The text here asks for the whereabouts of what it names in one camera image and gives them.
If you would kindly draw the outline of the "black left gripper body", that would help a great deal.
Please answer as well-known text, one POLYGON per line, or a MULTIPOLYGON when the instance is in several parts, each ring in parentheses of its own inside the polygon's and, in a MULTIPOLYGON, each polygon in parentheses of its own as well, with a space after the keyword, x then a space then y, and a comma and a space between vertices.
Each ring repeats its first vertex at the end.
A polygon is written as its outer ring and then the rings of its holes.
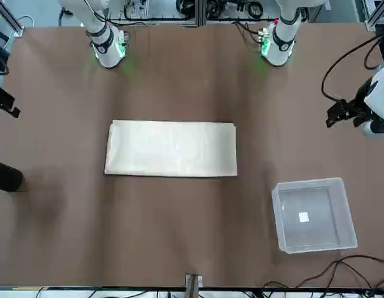
POLYGON ((361 117, 365 120, 369 119, 371 116, 371 109, 364 103, 364 100, 353 99, 348 102, 348 111, 349 116, 361 117))

